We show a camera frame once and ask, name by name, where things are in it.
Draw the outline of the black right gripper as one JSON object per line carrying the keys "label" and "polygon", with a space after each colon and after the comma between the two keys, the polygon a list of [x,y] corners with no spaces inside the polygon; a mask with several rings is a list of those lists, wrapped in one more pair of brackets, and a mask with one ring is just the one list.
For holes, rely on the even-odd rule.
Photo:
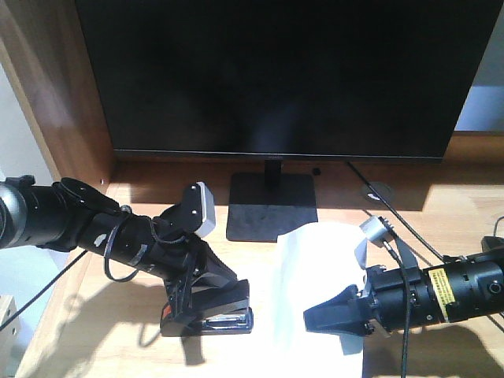
{"label": "black right gripper", "polygon": [[303,320],[308,332],[366,336],[375,320],[386,332],[425,325],[425,276],[419,268],[366,269],[365,288],[350,285],[326,302],[307,309]]}

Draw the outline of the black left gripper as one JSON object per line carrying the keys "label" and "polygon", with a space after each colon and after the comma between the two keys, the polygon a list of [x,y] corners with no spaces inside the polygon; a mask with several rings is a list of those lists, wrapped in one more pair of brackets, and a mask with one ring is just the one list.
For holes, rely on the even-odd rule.
{"label": "black left gripper", "polygon": [[153,218],[125,211],[98,213],[80,232],[80,246],[103,256],[104,273],[112,281],[128,282],[139,271],[164,279],[165,327],[187,327],[195,321],[192,289],[221,289],[238,282],[207,242],[183,230],[180,204]]}

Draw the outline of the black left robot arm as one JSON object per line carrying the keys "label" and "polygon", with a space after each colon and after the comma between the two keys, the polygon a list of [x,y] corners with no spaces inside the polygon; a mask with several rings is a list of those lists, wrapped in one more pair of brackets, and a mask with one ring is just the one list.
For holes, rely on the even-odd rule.
{"label": "black left robot arm", "polygon": [[136,215],[90,185],[69,177],[38,186],[33,176],[1,183],[1,247],[80,247],[135,271],[158,276],[168,301],[162,324],[187,327],[216,314],[210,300],[238,282],[204,241],[216,227],[213,194],[203,182],[183,191],[161,215]]}

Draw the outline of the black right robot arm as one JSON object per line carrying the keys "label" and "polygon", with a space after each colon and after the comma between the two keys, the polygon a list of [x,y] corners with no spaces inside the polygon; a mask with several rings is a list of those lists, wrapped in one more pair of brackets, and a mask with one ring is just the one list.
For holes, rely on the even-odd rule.
{"label": "black right robot arm", "polygon": [[405,326],[456,323],[503,311],[503,254],[487,252],[427,269],[378,265],[366,270],[362,291],[354,285],[303,314],[306,330],[366,336],[379,324],[386,332]]}

